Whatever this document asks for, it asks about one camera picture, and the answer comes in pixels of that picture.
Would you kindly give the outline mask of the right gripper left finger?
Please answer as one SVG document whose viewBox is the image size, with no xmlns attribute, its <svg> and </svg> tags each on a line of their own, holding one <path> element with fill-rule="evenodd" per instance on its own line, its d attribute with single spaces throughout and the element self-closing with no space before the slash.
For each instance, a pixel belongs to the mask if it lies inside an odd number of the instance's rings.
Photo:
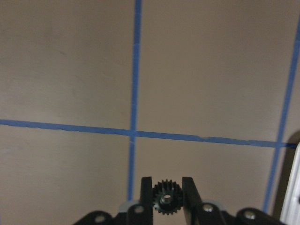
<svg viewBox="0 0 300 225">
<path fill-rule="evenodd" d="M 140 204 L 143 206 L 142 224 L 153 224 L 153 189 L 152 178 L 142 177 L 140 190 Z"/>
</svg>

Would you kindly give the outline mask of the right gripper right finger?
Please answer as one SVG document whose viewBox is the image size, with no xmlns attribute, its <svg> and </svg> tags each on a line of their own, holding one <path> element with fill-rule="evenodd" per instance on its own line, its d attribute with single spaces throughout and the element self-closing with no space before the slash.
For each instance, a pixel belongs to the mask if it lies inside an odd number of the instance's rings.
<svg viewBox="0 0 300 225">
<path fill-rule="evenodd" d="M 203 202 L 192 177 L 182 178 L 183 211 L 187 225 L 203 225 Z"/>
</svg>

